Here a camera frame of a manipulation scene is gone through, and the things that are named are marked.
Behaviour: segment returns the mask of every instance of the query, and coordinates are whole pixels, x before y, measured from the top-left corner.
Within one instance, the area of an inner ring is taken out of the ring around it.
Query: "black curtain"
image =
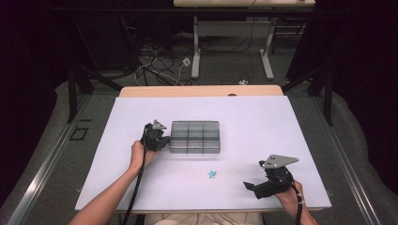
[[[67,80],[62,55],[33,1],[0,6],[0,203],[31,158]]]
[[[287,78],[331,69],[333,89],[348,103],[365,134],[369,160],[398,194],[398,8],[393,1],[316,1],[318,9],[347,9],[343,18],[310,19]],[[323,74],[313,83],[324,81]]]

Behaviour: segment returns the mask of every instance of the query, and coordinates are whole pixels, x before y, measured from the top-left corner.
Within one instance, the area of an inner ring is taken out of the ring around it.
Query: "desk leg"
[[[325,85],[325,103],[324,103],[324,115],[328,121],[329,126],[333,126],[331,122],[331,98],[333,95],[333,70],[332,68],[327,71],[327,81]]]
[[[69,119],[68,124],[72,122],[77,114],[77,97],[76,97],[76,82],[73,74],[73,69],[68,73],[68,88],[69,88]]]
[[[198,35],[198,18],[193,17],[193,62],[192,74],[194,79],[199,78],[199,62],[200,62],[200,49],[199,49],[199,35]]]
[[[266,42],[266,48],[260,50],[261,54],[261,60],[263,61],[263,67],[264,71],[266,72],[266,76],[268,80],[273,80],[273,73],[271,69],[271,64],[269,63],[268,59],[268,53],[271,47],[271,41],[274,36],[274,30],[276,26],[276,18],[271,18],[270,24],[269,24],[269,29],[268,29],[268,34],[267,34],[267,42]]]

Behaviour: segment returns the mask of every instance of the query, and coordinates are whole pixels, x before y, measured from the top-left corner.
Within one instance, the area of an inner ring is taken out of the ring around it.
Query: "human arm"
[[[301,198],[304,201],[304,192],[302,188],[302,184],[298,181],[295,181],[296,189],[299,193],[301,193]],[[296,218],[298,211],[298,197],[296,195],[296,191],[292,188],[288,189],[286,192],[275,194],[278,198],[279,202],[281,202],[282,207],[290,215],[292,218]],[[302,213],[301,213],[301,221],[300,225],[317,225],[316,220],[311,216],[310,212],[306,204],[302,205]]]
[[[157,152],[153,151],[146,152],[146,166],[152,161],[156,154]],[[138,175],[143,165],[143,158],[144,147],[139,141],[135,141],[131,147],[130,166],[128,169],[109,187],[89,202],[69,224],[107,224],[130,184]]]

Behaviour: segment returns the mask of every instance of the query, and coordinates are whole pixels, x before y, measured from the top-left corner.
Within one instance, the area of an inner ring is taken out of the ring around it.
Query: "white desk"
[[[171,88],[177,92],[184,90]],[[216,88],[198,87],[197,93]],[[225,93],[239,93],[250,86],[226,88],[229,91]],[[257,200],[242,183],[257,185],[267,181],[258,161],[271,154],[299,158],[299,162],[287,168],[305,186],[307,206],[330,207],[287,97],[118,97],[76,204],[77,210],[128,168],[132,142],[141,138],[144,125],[154,119],[168,127],[165,135],[170,135],[175,120],[220,121],[222,150],[219,155],[176,155],[164,149],[145,169],[133,213],[279,210],[282,207],[275,197]],[[211,170],[217,172],[215,178],[208,177]],[[117,210],[127,210],[134,185]]]
[[[184,8],[312,8],[314,0],[175,0],[175,7]],[[192,62],[193,78],[199,77],[200,49],[199,36],[228,37],[267,37],[266,46],[260,50],[261,60],[268,80],[273,80],[271,65],[268,59],[270,44],[274,35],[276,18],[269,22],[200,22],[193,18],[194,53]]]

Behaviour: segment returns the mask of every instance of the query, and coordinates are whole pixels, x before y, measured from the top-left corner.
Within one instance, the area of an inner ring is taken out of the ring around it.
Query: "human hand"
[[[159,152],[160,151],[154,152],[148,150],[145,156],[145,166],[147,166]],[[140,141],[135,141],[134,144],[131,146],[131,158],[130,158],[129,170],[133,171],[139,170],[143,165],[143,158],[144,158],[144,146],[140,143]]]
[[[295,181],[295,186],[298,192],[301,193],[301,199],[304,201],[304,192],[302,184],[298,181]],[[296,191],[291,187],[286,192],[275,194],[275,196],[281,203],[286,213],[290,215],[290,217],[296,218],[298,211],[298,197]],[[303,202],[302,204],[300,224],[312,224],[312,225],[318,224],[316,220],[310,215],[310,212],[308,211],[305,202]]]

